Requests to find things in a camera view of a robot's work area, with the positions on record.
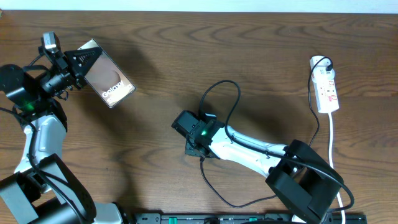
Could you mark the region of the silver smartphone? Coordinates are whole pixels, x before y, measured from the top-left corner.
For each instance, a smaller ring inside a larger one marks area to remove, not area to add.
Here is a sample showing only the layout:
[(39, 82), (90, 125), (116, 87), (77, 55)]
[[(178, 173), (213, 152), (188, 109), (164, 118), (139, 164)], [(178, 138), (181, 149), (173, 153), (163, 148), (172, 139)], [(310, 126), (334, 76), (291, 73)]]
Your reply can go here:
[(89, 40), (79, 50), (94, 47), (99, 47), (102, 53), (85, 75), (85, 79), (106, 105), (113, 108), (134, 92), (136, 87), (95, 39)]

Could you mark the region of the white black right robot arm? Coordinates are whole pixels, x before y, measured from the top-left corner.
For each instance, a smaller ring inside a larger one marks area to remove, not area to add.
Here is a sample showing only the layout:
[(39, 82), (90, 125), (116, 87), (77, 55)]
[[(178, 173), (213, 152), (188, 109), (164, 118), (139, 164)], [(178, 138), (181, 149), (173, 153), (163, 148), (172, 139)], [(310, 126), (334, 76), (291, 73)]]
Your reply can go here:
[(266, 179), (266, 184), (294, 215), (321, 223), (343, 185), (342, 177), (306, 143), (271, 144), (245, 136), (213, 114), (184, 110), (172, 128), (185, 140), (189, 156), (233, 161)]

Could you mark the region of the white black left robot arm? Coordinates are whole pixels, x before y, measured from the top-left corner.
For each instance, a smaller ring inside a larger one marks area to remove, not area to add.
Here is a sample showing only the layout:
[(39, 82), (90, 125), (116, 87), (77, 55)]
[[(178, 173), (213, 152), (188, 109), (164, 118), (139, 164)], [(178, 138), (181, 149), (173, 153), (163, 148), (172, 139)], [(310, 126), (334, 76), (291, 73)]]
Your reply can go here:
[(14, 103), (9, 113), (26, 136), (14, 173), (1, 181), (1, 198), (18, 223), (134, 223), (116, 202), (94, 202), (62, 161), (67, 117), (58, 99), (85, 75), (103, 53), (101, 47), (62, 52), (39, 47), (52, 67), (32, 62), (1, 66), (1, 91)]

